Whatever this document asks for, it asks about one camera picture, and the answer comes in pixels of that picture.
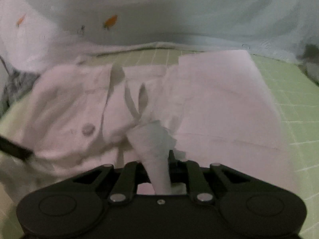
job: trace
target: orange fish print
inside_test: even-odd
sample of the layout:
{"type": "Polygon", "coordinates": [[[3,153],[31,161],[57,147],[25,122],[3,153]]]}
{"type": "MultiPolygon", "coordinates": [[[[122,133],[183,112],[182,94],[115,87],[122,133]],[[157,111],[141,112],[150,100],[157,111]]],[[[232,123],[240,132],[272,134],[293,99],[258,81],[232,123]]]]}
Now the orange fish print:
{"type": "Polygon", "coordinates": [[[107,30],[110,30],[110,28],[113,27],[116,22],[117,22],[117,15],[113,15],[111,18],[109,18],[103,23],[103,28],[107,28],[107,30]]]}
{"type": "Polygon", "coordinates": [[[23,23],[24,19],[26,17],[26,14],[24,14],[16,23],[16,26],[19,28],[19,26],[21,25],[21,23],[23,23]]]}

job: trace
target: black strap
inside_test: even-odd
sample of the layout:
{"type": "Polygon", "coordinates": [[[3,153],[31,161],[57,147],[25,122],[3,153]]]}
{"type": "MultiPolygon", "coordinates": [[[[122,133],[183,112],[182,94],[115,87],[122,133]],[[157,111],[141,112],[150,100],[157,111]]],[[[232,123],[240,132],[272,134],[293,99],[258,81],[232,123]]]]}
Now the black strap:
{"type": "Polygon", "coordinates": [[[0,136],[0,151],[22,161],[26,161],[33,154],[31,150],[19,146],[2,136],[0,136]]]}

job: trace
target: screw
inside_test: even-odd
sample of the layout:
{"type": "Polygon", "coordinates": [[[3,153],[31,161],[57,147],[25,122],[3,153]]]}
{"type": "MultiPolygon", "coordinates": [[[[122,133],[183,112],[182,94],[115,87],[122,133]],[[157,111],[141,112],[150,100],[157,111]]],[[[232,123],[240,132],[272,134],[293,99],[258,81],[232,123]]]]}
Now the screw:
{"type": "Polygon", "coordinates": [[[213,199],[213,195],[209,193],[200,193],[197,195],[197,199],[201,202],[207,202],[213,199]]]}
{"type": "Polygon", "coordinates": [[[159,205],[164,205],[164,204],[165,204],[165,200],[159,199],[159,200],[157,201],[157,204],[159,204],[159,205]]]}
{"type": "Polygon", "coordinates": [[[112,200],[113,202],[122,202],[125,199],[126,199],[125,195],[121,193],[112,194],[110,196],[110,200],[112,200]]]}

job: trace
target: white cloth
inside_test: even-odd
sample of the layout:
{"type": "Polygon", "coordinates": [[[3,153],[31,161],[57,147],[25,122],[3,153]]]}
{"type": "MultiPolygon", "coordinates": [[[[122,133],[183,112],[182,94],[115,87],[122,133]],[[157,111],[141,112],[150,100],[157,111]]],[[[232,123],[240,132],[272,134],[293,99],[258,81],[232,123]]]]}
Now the white cloth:
{"type": "Polygon", "coordinates": [[[27,192],[101,164],[122,167],[134,160],[143,162],[155,191],[166,193],[172,137],[177,159],[202,167],[218,162],[297,191],[280,116],[246,51],[185,55],[168,69],[123,71],[60,66],[40,78],[17,139],[35,149],[35,157],[28,166],[10,158],[0,166],[10,197],[17,202],[27,192]],[[95,127],[91,136],[82,133],[87,123],[95,127]],[[130,143],[122,146],[125,137],[130,143]]]}
{"type": "MultiPolygon", "coordinates": [[[[61,65],[40,77],[32,90],[19,139],[34,151],[28,175],[33,170],[37,180],[41,175],[51,176],[52,183],[103,164],[123,167],[128,161],[140,160],[155,192],[171,193],[167,158],[175,141],[159,121],[147,118],[141,122],[141,105],[138,108],[143,103],[141,88],[153,98],[166,66],[126,70],[111,65],[61,65]],[[128,159],[120,152],[126,136],[132,147],[128,159]]],[[[35,188],[39,185],[30,184],[31,190],[35,188]]],[[[23,196],[14,192],[17,195],[10,195],[14,199],[23,196]]]]}
{"type": "Polygon", "coordinates": [[[42,72],[114,45],[163,41],[293,61],[302,43],[319,44],[318,6],[319,0],[0,0],[0,55],[17,69],[42,72]],[[108,31],[103,23],[113,15],[118,21],[108,31]]]}

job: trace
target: gray fabric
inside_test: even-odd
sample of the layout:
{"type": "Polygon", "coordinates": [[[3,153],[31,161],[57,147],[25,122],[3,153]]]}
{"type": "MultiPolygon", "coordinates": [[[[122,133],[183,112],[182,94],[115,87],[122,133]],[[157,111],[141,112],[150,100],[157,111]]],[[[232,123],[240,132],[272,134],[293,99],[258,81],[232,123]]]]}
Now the gray fabric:
{"type": "Polygon", "coordinates": [[[299,56],[302,64],[299,68],[313,82],[319,85],[319,48],[314,44],[307,44],[304,53],[299,56]]]}
{"type": "Polygon", "coordinates": [[[16,101],[31,91],[39,74],[13,70],[4,86],[0,99],[0,118],[16,101]]]}

